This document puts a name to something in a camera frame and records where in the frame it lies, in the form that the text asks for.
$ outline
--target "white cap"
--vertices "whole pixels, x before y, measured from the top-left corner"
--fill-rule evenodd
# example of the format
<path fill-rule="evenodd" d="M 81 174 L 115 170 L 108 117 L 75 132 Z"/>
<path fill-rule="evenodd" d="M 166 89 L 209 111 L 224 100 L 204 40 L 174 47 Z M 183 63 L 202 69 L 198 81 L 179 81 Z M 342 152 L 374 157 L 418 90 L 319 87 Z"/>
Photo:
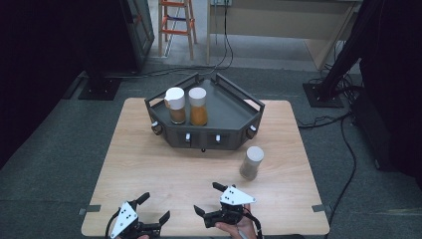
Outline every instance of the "white cap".
<path fill-rule="evenodd" d="M 258 146 L 251 146 L 246 151 L 246 156 L 253 165 L 259 165 L 264 158 L 264 151 Z"/>
<path fill-rule="evenodd" d="M 205 105 L 207 92 L 202 88 L 192 88 L 189 91 L 189 102 L 194 107 L 201 107 Z"/>
<path fill-rule="evenodd" d="M 181 88 L 170 88 L 165 92 L 165 104 L 172 110 L 184 108 L 184 91 Z"/>

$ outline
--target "wire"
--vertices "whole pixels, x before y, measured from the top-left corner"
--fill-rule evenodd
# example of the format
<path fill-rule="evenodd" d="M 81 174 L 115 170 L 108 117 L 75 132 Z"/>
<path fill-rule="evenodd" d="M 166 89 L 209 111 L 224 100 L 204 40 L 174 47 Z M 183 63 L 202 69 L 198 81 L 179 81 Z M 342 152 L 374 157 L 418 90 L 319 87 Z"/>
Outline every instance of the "wire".
<path fill-rule="evenodd" d="M 112 221 L 118 216 L 118 213 L 120 212 L 120 208 L 118 209 L 118 211 L 112 215 L 112 217 L 109 219 L 108 224 L 106 225 L 106 229 L 105 229 L 105 239 L 108 238 L 108 231 L 109 231 L 109 227 L 111 226 Z"/>
<path fill-rule="evenodd" d="M 125 76 L 108 75 L 108 76 L 105 76 L 105 78 L 143 79 L 143 78 L 148 78 L 148 77 L 157 77 L 157 76 L 168 75 L 168 74 L 171 74 L 171 73 L 188 74 L 188 73 L 180 73 L 180 72 L 183 72 L 183 71 L 198 71 L 198 70 L 201 71 L 201 70 L 208 70 L 208 69 L 214 69 L 214 68 L 215 67 L 202 67 L 202 66 L 177 67 L 177 68 L 169 68 L 169 69 L 164 69 L 164 70 L 159 70 L 159 71 L 154 71 L 154 72 L 149 72 L 149 73 L 144 73 L 144 74 L 139 74 L 139 75 L 125 75 Z"/>
<path fill-rule="evenodd" d="M 328 116 L 318 117 L 318 118 L 315 118 L 314 122 L 311 122 L 311 123 L 303 123 L 298 119 L 296 119 L 296 121 L 298 121 L 301 124 L 301 125 L 298 125 L 299 129 L 312 129 L 312 128 L 315 128 L 315 127 L 326 126 L 326 125 L 332 124 L 334 122 L 337 122 L 339 120 L 344 120 L 349 116 L 351 116 L 351 112 L 348 112 L 347 114 L 345 114 L 341 117 L 338 117 L 338 118 L 333 118 L 333 117 L 328 117 Z M 329 121 L 321 123 L 321 124 L 317 124 L 319 121 L 323 121 L 323 120 L 329 120 Z"/>
<path fill-rule="evenodd" d="M 352 169 L 352 171 L 351 171 L 351 174 L 350 174 L 350 177 L 348 178 L 347 183 L 345 184 L 345 186 L 344 186 L 343 190 L 341 191 L 340 195 L 339 195 L 339 196 L 338 196 L 338 198 L 337 198 L 337 201 L 335 202 L 335 205 L 334 205 L 334 206 L 333 206 L 333 208 L 332 208 L 331 214 L 329 215 L 329 219 L 328 219 L 328 225 L 329 225 L 329 227 L 331 227 L 332 218 L 334 217 L 335 210 L 337 209 L 337 206 L 338 206 L 338 204 L 340 203 L 342 196 L 344 195 L 344 193 L 345 193 L 345 191 L 347 190 L 347 188 L 348 188 L 348 186 L 349 186 L 349 184 L 350 184 L 351 180 L 352 180 L 352 179 L 353 179 L 353 177 L 354 177 L 354 174 L 355 174 L 355 172 L 356 172 L 356 165 L 357 165 L 357 163 L 356 163 L 356 155 L 354 154 L 353 149 L 351 148 L 350 144 L 347 142 L 347 140 L 346 140 L 346 138 L 345 138 L 345 135 L 344 135 L 343 122 L 344 122 L 344 119 L 342 119 L 342 120 L 341 120 L 341 135 L 342 135 L 342 138 L 343 138 L 343 140 L 344 140 L 344 143 L 346 144 L 346 146 L 347 146 L 348 150 L 349 150 L 349 151 L 350 151 L 350 153 L 351 153 L 351 156 L 353 157 L 353 169 Z"/>
<path fill-rule="evenodd" d="M 260 220 L 258 220 L 258 218 L 252 215 L 251 210 L 249 210 L 248 208 L 243 207 L 243 209 L 248 211 L 247 213 L 244 214 L 244 216 L 251 219 L 255 223 L 255 226 L 257 227 L 257 232 L 258 232 L 257 239 L 263 239 L 264 237 L 263 237 L 263 231 L 262 231 Z"/>
<path fill-rule="evenodd" d="M 232 62 L 233 62 L 233 49 L 232 49 L 232 46 L 230 45 L 229 38 L 227 37 L 227 10 L 229 8 L 229 5 L 228 4 L 229 4 L 228 1 L 224 1 L 224 57 L 220 61 L 220 63 L 218 63 L 216 65 L 216 67 L 219 67 L 226 60 L 226 57 L 227 57 L 227 46 L 229 46 L 229 48 L 230 48 L 231 59 L 230 59 L 229 65 L 227 67 L 220 68 L 219 70 L 226 70 L 226 69 L 228 69 L 232 65 Z"/>
<path fill-rule="evenodd" d="M 350 105 L 353 105 L 354 101 L 357 99 L 355 92 L 363 90 L 363 86 L 355 86 L 353 84 L 353 79 L 350 75 L 346 75 L 345 78 L 341 80 L 341 90 L 337 91 L 338 93 L 343 93 Z"/>

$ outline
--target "human hand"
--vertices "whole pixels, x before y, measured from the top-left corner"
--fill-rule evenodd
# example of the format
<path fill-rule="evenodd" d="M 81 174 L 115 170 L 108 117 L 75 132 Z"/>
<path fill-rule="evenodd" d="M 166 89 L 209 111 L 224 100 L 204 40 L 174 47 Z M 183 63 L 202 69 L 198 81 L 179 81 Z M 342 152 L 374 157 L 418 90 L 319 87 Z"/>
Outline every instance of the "human hand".
<path fill-rule="evenodd" d="M 245 204 L 245 213 L 251 213 L 251 204 Z M 215 227 L 218 229 L 228 232 L 233 239 L 244 239 L 241 233 L 248 239 L 256 239 L 257 234 L 255 233 L 254 223 L 251 219 L 243 217 L 237 225 L 230 225 L 224 222 L 217 222 Z"/>

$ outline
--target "table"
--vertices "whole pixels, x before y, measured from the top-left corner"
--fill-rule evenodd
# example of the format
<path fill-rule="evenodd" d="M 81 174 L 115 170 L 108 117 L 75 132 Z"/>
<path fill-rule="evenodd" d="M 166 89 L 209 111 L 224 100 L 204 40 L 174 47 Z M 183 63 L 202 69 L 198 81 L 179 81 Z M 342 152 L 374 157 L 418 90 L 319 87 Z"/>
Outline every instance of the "table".
<path fill-rule="evenodd" d="M 207 4 L 207 64 L 210 35 L 224 34 L 224 7 L 215 8 L 211 1 Z M 306 39 L 314 63 L 321 70 L 337 41 L 347 39 L 355 7 L 361 1 L 233 1 L 227 11 L 227 35 Z"/>
<path fill-rule="evenodd" d="M 212 187 L 216 181 L 236 184 L 257 199 L 252 213 L 261 221 L 264 235 L 326 234 L 325 213 L 313 211 L 321 201 L 292 107 L 286 101 L 263 103 L 266 109 L 253 139 L 238 150 L 201 152 L 170 147 L 152 132 L 144 99 L 126 100 L 90 203 L 101 210 L 87 213 L 82 233 L 104 236 L 109 219 L 124 201 L 149 192 L 137 213 L 142 222 L 156 223 L 170 210 L 162 236 L 227 236 L 205 228 L 193 209 L 220 208 L 222 192 Z M 247 181 L 239 167 L 251 145 L 261 147 L 265 158 L 257 178 Z"/>

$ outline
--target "gray tray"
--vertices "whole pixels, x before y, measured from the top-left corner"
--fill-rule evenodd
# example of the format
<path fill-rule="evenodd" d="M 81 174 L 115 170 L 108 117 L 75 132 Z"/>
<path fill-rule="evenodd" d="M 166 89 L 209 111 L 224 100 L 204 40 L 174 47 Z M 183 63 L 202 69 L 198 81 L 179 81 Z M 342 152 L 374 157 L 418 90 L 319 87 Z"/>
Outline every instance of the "gray tray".
<path fill-rule="evenodd" d="M 150 102 L 163 99 L 165 91 L 146 99 L 145 104 L 151 118 L 151 128 L 157 135 L 163 135 L 173 147 L 205 149 L 237 149 L 258 132 L 265 105 L 241 88 L 217 74 L 215 79 L 200 79 L 194 74 L 173 87 L 185 91 L 185 123 L 171 122 L 164 100 L 155 105 Z M 200 87 L 207 92 L 206 108 L 208 122 L 203 126 L 190 124 L 188 92 Z"/>

